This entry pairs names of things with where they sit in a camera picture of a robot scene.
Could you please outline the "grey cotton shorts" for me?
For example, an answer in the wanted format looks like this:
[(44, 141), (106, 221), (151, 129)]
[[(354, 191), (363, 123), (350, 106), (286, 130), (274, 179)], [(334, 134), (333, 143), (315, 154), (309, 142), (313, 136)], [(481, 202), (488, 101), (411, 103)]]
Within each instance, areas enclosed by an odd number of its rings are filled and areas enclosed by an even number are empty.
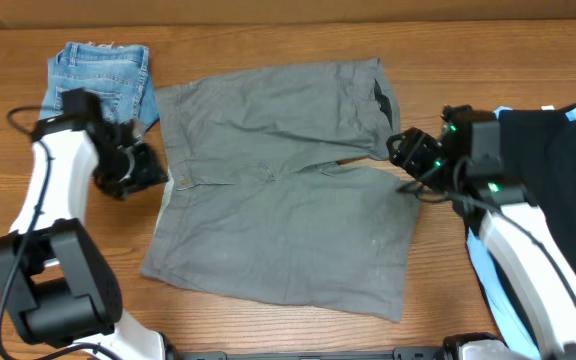
[(384, 161), (399, 107), (377, 58), (156, 93), (169, 182), (141, 272), (170, 285), (393, 322), (419, 202)]

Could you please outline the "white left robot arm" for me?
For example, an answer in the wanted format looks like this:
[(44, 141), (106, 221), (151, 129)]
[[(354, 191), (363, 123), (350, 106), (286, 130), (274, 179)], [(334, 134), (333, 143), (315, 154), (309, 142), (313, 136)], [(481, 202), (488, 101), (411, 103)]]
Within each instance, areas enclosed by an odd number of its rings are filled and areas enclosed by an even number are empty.
[(100, 98), (63, 93), (60, 115), (27, 136), (33, 172), (22, 209), (0, 237), (0, 356), (9, 358), (2, 324), (10, 318), (27, 344), (53, 347), (50, 358), (84, 351), (96, 359), (175, 359), (165, 335), (123, 307), (118, 280), (87, 232), (88, 190), (119, 200), (167, 182), (136, 120), (111, 123)]

